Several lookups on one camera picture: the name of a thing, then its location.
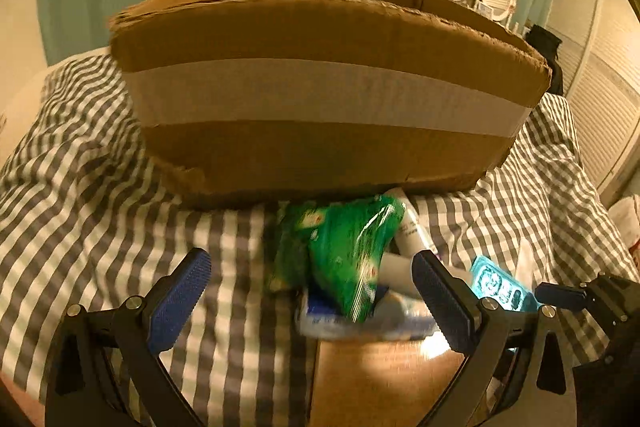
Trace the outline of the blue pill blister pack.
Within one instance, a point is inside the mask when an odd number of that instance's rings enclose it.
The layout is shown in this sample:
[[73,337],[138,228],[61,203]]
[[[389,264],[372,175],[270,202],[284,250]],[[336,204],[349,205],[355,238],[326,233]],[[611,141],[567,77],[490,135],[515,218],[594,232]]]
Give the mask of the blue pill blister pack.
[[492,298],[506,311],[535,312],[534,294],[489,258],[477,256],[471,268],[471,289],[477,298]]

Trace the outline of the blue white ointment box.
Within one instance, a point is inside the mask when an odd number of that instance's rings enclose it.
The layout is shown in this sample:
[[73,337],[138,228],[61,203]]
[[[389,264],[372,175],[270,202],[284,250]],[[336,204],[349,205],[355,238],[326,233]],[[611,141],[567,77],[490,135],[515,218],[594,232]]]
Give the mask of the blue white ointment box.
[[296,312],[300,335],[326,341],[422,340],[439,330],[434,317],[420,300],[384,288],[376,294],[372,313],[361,323],[354,323],[314,288],[305,291]]

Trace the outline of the grey checkered cloth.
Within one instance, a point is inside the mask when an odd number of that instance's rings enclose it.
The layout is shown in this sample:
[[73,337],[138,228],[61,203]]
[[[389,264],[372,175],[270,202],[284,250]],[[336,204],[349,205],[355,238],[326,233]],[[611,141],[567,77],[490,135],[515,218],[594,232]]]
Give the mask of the grey checkered cloth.
[[[638,275],[556,95],[472,190],[411,200],[442,259],[460,268],[481,255],[514,271],[527,253],[538,283]],[[50,342],[70,305],[112,309],[143,295],[196,246],[212,257],[212,280],[163,355],[172,379],[206,425],[304,425],[316,346],[297,334],[293,300],[264,288],[273,213],[186,207],[158,182],[111,57],[60,66],[1,169],[2,373],[42,399]]]

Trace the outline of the white cream tube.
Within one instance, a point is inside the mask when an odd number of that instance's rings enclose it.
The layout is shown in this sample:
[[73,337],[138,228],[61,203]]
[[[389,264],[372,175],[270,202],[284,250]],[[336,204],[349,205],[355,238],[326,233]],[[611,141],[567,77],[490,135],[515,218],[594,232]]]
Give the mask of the white cream tube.
[[398,253],[402,257],[411,258],[420,253],[420,251],[431,251],[432,254],[438,257],[439,252],[435,243],[431,235],[421,225],[416,208],[413,207],[406,193],[400,187],[394,187],[388,190],[386,195],[397,199],[404,207],[404,214],[395,234]]

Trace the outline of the flat brown paper box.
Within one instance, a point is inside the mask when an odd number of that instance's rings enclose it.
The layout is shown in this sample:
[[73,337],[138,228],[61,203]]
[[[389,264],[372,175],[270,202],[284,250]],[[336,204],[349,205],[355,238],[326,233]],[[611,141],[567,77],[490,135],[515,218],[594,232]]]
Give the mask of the flat brown paper box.
[[308,411],[311,426],[415,426],[463,362],[427,355],[422,341],[319,343]]

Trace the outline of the green snack packet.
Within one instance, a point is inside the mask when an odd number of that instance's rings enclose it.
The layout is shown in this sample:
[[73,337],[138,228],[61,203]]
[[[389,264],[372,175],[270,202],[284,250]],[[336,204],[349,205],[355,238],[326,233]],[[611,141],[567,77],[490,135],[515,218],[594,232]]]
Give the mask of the green snack packet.
[[299,291],[316,285],[345,319],[363,322],[373,309],[383,254],[404,214],[404,205],[388,195],[325,206],[281,205],[269,290]]

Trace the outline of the wooden chair with clothes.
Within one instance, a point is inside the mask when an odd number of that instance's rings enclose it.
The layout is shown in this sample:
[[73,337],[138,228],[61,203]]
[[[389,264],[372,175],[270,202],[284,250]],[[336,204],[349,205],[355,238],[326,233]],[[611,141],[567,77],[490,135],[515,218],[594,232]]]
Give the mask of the wooden chair with clothes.
[[533,25],[526,34],[525,41],[546,59],[548,66],[551,69],[551,84],[548,92],[563,96],[563,71],[558,62],[558,52],[562,40],[555,34],[552,34],[551,31],[548,31],[539,25]]

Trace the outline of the brown cardboard box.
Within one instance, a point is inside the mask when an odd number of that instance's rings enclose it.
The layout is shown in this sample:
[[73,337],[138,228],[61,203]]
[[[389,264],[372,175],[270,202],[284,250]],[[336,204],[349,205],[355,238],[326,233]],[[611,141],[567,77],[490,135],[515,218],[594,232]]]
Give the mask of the brown cardboard box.
[[110,34],[146,153],[201,207],[465,190],[550,83],[450,0],[144,0]]

